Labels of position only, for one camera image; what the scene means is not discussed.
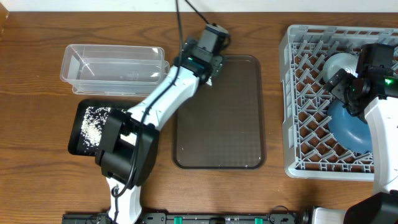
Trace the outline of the green bowl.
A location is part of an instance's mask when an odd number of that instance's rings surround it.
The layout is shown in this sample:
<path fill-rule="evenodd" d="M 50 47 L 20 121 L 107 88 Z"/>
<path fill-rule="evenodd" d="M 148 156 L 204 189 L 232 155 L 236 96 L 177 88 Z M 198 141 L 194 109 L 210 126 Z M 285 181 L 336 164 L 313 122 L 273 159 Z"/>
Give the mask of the green bowl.
<path fill-rule="evenodd" d="M 359 57 L 348 53 L 338 53 L 331 56 L 324 64 L 323 70 L 320 72 L 320 76 L 324 82 L 328 82 L 329 79 L 340 69 L 344 69 L 347 73 L 358 76 L 356 67 L 358 64 Z"/>

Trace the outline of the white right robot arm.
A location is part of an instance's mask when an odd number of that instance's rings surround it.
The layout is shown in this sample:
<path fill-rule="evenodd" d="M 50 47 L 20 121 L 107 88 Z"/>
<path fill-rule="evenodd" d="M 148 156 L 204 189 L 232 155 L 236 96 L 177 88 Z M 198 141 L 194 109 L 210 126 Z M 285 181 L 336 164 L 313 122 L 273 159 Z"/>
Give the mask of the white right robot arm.
<path fill-rule="evenodd" d="M 324 89 L 367 122 L 373 147 L 373 194 L 347 210 L 317 207 L 309 223 L 397 223 L 397 77 L 384 69 L 355 77 L 338 70 Z"/>

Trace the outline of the white rice pile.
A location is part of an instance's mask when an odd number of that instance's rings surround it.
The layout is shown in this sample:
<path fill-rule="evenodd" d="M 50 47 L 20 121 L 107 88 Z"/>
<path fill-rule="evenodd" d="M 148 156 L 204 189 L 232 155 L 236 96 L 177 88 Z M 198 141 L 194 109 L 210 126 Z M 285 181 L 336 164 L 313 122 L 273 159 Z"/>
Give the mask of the white rice pile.
<path fill-rule="evenodd" d="M 84 154 L 94 153 L 100 144 L 101 135 L 110 112 L 114 110 L 126 112 L 125 109 L 89 106 L 83 115 L 81 124 L 79 150 Z"/>

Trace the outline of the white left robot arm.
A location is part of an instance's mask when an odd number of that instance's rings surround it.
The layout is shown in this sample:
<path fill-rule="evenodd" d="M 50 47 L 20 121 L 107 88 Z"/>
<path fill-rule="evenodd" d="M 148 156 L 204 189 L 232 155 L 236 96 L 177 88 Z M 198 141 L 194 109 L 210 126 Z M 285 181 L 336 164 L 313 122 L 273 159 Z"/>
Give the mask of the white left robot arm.
<path fill-rule="evenodd" d="M 199 86 L 220 73 L 222 51 L 230 39 L 188 39 L 165 79 L 143 101 L 125 113 L 110 112 L 95 155 L 111 194 L 108 223 L 135 223 L 139 219 L 141 186 L 151 173 L 160 131 Z"/>

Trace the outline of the dark blue bowl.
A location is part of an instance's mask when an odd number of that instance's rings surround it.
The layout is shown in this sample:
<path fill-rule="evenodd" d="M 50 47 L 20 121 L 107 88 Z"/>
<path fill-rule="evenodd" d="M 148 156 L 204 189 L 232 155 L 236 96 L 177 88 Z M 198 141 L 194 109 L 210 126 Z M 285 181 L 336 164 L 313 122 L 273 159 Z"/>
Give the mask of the dark blue bowl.
<path fill-rule="evenodd" d="M 369 126 L 352 117 L 340 100 L 332 101 L 327 115 L 331 117 L 329 130 L 340 145 L 360 154 L 373 151 Z"/>

